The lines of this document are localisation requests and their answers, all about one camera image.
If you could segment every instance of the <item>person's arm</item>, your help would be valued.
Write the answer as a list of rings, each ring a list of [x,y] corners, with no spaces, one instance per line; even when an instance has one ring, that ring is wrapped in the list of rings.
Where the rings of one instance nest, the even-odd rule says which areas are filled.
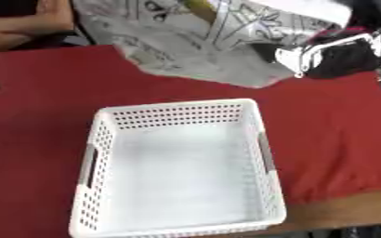
[[[31,38],[26,35],[0,33],[0,51],[20,46],[30,40]]]
[[[72,29],[72,8],[69,0],[41,0],[36,15],[0,18],[0,33],[44,35]]]

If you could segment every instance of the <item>basket handle hole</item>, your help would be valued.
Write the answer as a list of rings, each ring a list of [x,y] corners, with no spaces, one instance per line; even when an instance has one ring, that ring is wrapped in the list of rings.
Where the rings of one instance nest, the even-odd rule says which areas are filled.
[[[86,183],[86,186],[89,189],[92,189],[92,182],[94,181],[94,172],[95,172],[95,167],[97,166],[97,160],[98,160],[98,150],[94,148],[94,152],[92,153],[91,167],[89,168],[88,180]]]

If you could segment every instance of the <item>table surface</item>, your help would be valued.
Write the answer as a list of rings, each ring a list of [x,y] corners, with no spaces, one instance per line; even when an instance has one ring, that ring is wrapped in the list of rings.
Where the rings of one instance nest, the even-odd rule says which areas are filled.
[[[96,57],[105,57],[108,62],[96,61]],[[119,60],[117,57],[108,46],[0,54],[0,237],[68,237],[67,226],[72,196],[85,149],[90,118],[96,109],[104,105],[117,105],[117,101],[123,104],[143,104],[171,99],[240,98],[241,96],[256,98],[262,102],[261,108],[270,128],[270,142],[272,148],[276,148],[276,156],[290,157],[292,153],[297,152],[296,147],[302,146],[302,143],[296,141],[299,138],[293,135],[298,133],[297,130],[288,131],[287,127],[281,128],[288,122],[294,122],[282,118],[287,111],[292,110],[291,106],[294,105],[290,105],[291,101],[305,92],[317,99],[326,92],[324,88],[328,86],[339,89],[335,90],[335,93],[339,94],[335,96],[343,99],[349,91],[345,89],[344,92],[342,88],[349,84],[354,86],[357,84],[355,81],[346,81],[340,83],[340,86],[324,83],[322,88],[321,86],[308,88],[309,83],[306,82],[301,91],[297,89],[293,99],[281,99],[279,97],[282,91],[286,93],[294,91],[289,88],[290,84],[258,91],[185,79],[155,77],[141,79],[143,76],[132,66],[120,68],[119,62],[110,63]],[[119,75],[123,75],[125,71],[129,71],[128,76],[120,78]],[[106,85],[99,83],[103,82],[103,78],[109,78],[106,80]],[[120,87],[119,80],[131,80],[132,83],[126,86],[127,89],[120,88],[118,92],[114,88]],[[363,80],[360,85],[364,85],[363,90],[367,90],[365,91],[367,97],[374,97],[365,103],[368,102],[370,105],[374,103],[371,110],[381,114],[381,89],[380,91],[378,88],[374,89],[371,80]],[[186,90],[189,88],[195,88],[196,92]],[[128,90],[128,95],[125,95],[123,90]],[[165,94],[154,93],[158,90]],[[309,102],[308,99],[300,103],[309,107],[320,107],[314,104],[315,101]],[[350,104],[358,103],[361,102],[353,100]],[[300,117],[302,115],[296,113],[296,109],[291,112],[292,116],[299,116],[296,118],[299,124],[303,123],[305,117]],[[318,118],[317,120],[326,118],[326,115],[314,116]],[[284,141],[281,136],[274,134],[276,131],[279,132],[279,129],[283,130],[282,135],[286,136]],[[292,195],[288,197],[290,203],[287,220],[282,225],[271,227],[267,231],[247,234],[381,223],[381,180],[375,180],[374,184],[369,183],[368,186],[363,185],[361,192],[357,188],[340,190],[339,183],[342,184],[343,180],[338,180],[339,174],[336,174],[334,180],[330,180],[330,186],[325,187],[326,191],[322,191],[322,194],[313,194],[312,200],[324,200],[324,202],[294,205],[300,200],[296,200],[293,192],[302,195],[309,191],[293,191],[293,188],[290,188],[292,184],[290,179],[293,177],[290,179],[284,177],[290,172],[282,173],[282,180],[285,181],[283,187],[288,195]]]

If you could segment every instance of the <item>table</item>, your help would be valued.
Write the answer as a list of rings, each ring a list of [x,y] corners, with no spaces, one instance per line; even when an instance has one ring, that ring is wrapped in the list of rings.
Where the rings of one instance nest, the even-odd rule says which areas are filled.
[[[68,237],[97,109],[193,99],[259,103],[288,201],[287,221],[266,232],[381,223],[381,88],[372,77],[254,90],[145,75],[110,46],[0,54],[0,237]]]

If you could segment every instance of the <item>black object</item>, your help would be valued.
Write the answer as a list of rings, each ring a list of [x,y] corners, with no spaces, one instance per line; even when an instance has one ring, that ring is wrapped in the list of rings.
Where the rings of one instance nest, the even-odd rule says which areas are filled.
[[[370,44],[360,40],[347,45],[333,46],[322,52],[321,64],[308,71],[313,79],[333,79],[359,72],[374,71],[381,66]]]
[[[328,238],[381,238],[381,226],[334,230],[331,231]]]
[[[0,0],[0,17],[33,15],[37,0]]]

